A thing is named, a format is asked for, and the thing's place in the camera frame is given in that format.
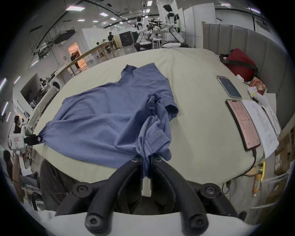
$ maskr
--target red bag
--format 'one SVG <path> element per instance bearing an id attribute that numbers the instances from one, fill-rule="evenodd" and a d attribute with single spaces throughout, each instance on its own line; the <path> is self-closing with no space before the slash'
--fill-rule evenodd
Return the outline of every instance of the red bag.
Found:
<path id="1" fill-rule="evenodd" d="M 238 48 L 231 50 L 231 54 L 220 54 L 219 59 L 234 75 L 242 76 L 245 82 L 258 75 L 258 68 L 254 61 Z"/>

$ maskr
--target gray upholstered headboard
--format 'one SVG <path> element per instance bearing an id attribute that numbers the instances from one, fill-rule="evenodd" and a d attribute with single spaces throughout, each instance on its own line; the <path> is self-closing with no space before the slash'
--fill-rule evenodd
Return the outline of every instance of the gray upholstered headboard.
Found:
<path id="1" fill-rule="evenodd" d="M 295 112 L 295 69 L 287 52 L 257 32 L 229 24 L 204 24 L 203 48 L 218 55 L 235 48 L 246 53 L 267 91 L 276 94 L 277 117 L 285 127 Z"/>

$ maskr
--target wooden table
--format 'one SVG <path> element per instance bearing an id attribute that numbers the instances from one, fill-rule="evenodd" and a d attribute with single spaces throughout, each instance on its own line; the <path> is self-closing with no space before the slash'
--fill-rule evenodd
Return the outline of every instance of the wooden table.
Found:
<path id="1" fill-rule="evenodd" d="M 109 60 L 109 58 L 107 56 L 106 46 L 110 46 L 113 56 L 116 57 L 115 54 L 114 54 L 114 51 L 112 49 L 111 42 L 113 42 L 113 40 L 104 42 L 104 43 L 90 49 L 89 51 L 83 53 L 81 56 L 77 57 L 75 60 L 73 60 L 69 64 L 67 64 L 67 65 L 61 67 L 60 69 L 58 69 L 58 71 L 56 72 L 56 77 L 59 80 L 63 81 L 64 83 L 68 82 L 72 78 L 71 74 L 68 72 L 68 68 L 71 68 L 71 66 L 74 65 L 76 62 L 78 62 L 82 58 L 84 58 L 84 57 L 88 56 L 89 54 L 94 53 L 94 52 L 96 52 L 98 50 L 102 50 L 105 59 Z"/>

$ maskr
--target smartphone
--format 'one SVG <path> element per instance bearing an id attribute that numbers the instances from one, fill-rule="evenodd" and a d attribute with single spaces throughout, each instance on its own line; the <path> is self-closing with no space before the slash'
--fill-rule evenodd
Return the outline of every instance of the smartphone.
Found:
<path id="1" fill-rule="evenodd" d="M 229 97 L 238 98 L 238 99 L 242 98 L 242 96 L 240 95 L 236 87 L 232 84 L 232 82 L 228 78 L 223 76 L 216 76 L 216 78 L 221 83 L 222 87 L 224 88 L 224 90 L 226 91 Z"/>

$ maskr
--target tablet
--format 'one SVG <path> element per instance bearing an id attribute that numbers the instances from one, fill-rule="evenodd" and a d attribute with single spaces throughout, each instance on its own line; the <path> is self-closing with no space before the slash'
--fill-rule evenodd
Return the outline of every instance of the tablet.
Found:
<path id="1" fill-rule="evenodd" d="M 226 100 L 225 103 L 238 126 L 245 151 L 258 147 L 260 145 L 258 133 L 242 101 Z"/>

